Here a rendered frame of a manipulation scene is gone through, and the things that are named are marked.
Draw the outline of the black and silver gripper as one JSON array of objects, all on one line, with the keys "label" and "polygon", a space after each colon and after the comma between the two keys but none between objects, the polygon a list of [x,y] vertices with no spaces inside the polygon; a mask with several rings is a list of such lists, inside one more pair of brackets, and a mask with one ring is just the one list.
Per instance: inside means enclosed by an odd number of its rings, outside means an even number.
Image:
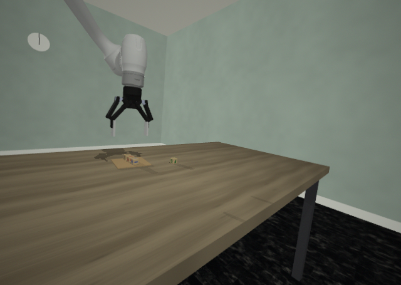
[{"label": "black and silver gripper", "polygon": [[[148,101],[141,100],[141,96],[142,96],[141,88],[132,87],[132,86],[124,86],[123,87],[123,97],[122,98],[119,96],[115,97],[113,105],[111,106],[111,108],[109,109],[108,113],[105,116],[106,118],[110,119],[111,136],[115,137],[115,122],[116,122],[115,119],[126,108],[132,108],[132,109],[138,110],[138,112],[141,114],[141,116],[145,120],[144,135],[148,136],[149,122],[153,120],[153,117],[152,117],[152,114],[148,107]],[[116,107],[118,106],[119,102],[121,102],[121,100],[123,101],[123,105],[113,114],[113,112],[115,111]],[[140,106],[141,103],[142,103],[147,115],[142,110],[142,107]]]}]

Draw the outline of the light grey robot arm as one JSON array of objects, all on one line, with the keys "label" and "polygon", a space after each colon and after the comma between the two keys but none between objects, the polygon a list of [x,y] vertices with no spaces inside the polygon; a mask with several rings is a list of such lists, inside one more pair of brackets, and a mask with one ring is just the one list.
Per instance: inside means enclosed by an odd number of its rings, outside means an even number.
[{"label": "light grey robot arm", "polygon": [[102,33],[83,0],[64,0],[64,2],[100,48],[110,69],[116,75],[122,76],[122,85],[143,88],[147,67],[145,40],[137,34],[126,34],[122,46],[113,44]]}]

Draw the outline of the tan flat mat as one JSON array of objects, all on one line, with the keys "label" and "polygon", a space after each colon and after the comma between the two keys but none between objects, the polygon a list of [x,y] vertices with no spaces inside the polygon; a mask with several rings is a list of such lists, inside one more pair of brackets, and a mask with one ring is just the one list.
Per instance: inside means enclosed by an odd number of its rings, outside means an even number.
[{"label": "tan flat mat", "polygon": [[131,163],[127,162],[123,158],[118,158],[118,159],[111,159],[113,164],[116,166],[117,169],[121,168],[132,168],[132,167],[143,167],[143,166],[149,166],[152,165],[151,163],[147,162],[145,159],[142,157],[135,157],[139,159],[139,164],[138,165],[132,165]]}]

